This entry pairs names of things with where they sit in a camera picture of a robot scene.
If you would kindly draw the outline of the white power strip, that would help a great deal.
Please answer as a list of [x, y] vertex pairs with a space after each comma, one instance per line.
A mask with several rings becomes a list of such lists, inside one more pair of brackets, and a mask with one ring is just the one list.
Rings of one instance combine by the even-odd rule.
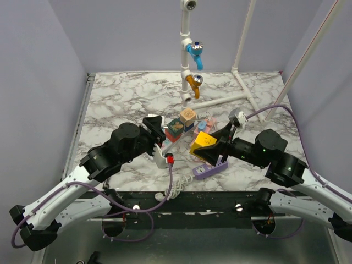
[[160, 147], [162, 155], [165, 155], [167, 152], [169, 152], [170, 149], [172, 149], [175, 145], [180, 143], [181, 139], [184, 139], [187, 135], [192, 134], [196, 128], [196, 125], [198, 125], [198, 122], [195, 122], [186, 132], [182, 132], [177, 137], [172, 137], [171, 134], [168, 132], [168, 127], [164, 126], [163, 131], [166, 135], [166, 139], [164, 140], [164, 142]]

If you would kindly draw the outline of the yellow cube socket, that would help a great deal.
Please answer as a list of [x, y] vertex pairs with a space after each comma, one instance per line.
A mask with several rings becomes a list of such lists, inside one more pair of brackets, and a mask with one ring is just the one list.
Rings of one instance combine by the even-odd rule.
[[203, 131], [199, 132], [198, 136], [196, 139], [193, 141], [191, 144], [191, 149], [190, 149], [190, 154], [197, 157], [200, 160], [203, 160], [199, 155], [195, 154], [195, 150], [202, 148], [202, 147], [207, 147], [214, 145], [217, 142], [217, 139], [209, 134], [204, 133]]

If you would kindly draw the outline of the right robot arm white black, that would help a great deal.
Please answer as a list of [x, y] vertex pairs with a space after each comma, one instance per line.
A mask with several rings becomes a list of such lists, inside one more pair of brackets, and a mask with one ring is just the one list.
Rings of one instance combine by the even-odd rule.
[[255, 167], [266, 169], [266, 178], [279, 186], [292, 188], [309, 196], [310, 200], [261, 188], [246, 209], [264, 216], [290, 214], [319, 223], [335, 235], [351, 241], [351, 194], [329, 184], [323, 177], [314, 176], [301, 159], [285, 152], [287, 140], [272, 129], [260, 132], [250, 143], [239, 137], [231, 138], [235, 129], [231, 123], [210, 135], [207, 146], [194, 147], [193, 155], [215, 166], [218, 160], [234, 157]]

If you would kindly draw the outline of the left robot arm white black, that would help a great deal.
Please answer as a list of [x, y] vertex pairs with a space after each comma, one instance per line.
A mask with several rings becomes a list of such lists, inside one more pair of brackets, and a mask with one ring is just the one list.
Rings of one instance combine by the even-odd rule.
[[162, 126], [160, 115], [143, 118], [142, 125], [122, 123], [108, 141], [91, 148], [79, 165], [47, 194], [26, 206], [12, 207], [9, 213], [16, 224], [12, 247], [26, 246], [31, 251], [39, 251], [54, 242], [64, 228], [76, 222], [105, 215], [116, 217], [121, 212], [148, 213], [148, 209], [128, 208], [101, 191], [90, 201], [80, 205], [74, 202], [120, 172], [122, 165], [145, 153], [154, 157], [158, 168], [170, 168], [161, 152], [166, 139]]

